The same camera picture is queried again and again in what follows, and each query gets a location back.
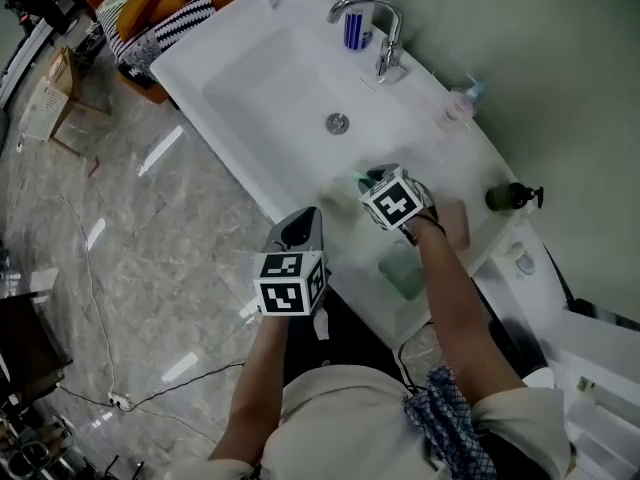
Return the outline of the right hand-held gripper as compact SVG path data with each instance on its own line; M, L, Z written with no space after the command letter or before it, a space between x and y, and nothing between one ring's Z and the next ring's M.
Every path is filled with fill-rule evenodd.
M435 201L427 187L399 164L383 164L358 178L359 201L383 230L406 227L414 217L439 224Z

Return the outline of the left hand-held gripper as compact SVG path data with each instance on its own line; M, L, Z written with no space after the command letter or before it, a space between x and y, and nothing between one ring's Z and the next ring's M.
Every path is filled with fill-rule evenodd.
M322 246L321 210L308 206L276 224L254 258L253 283L263 314L311 314L327 288L325 254L284 246Z

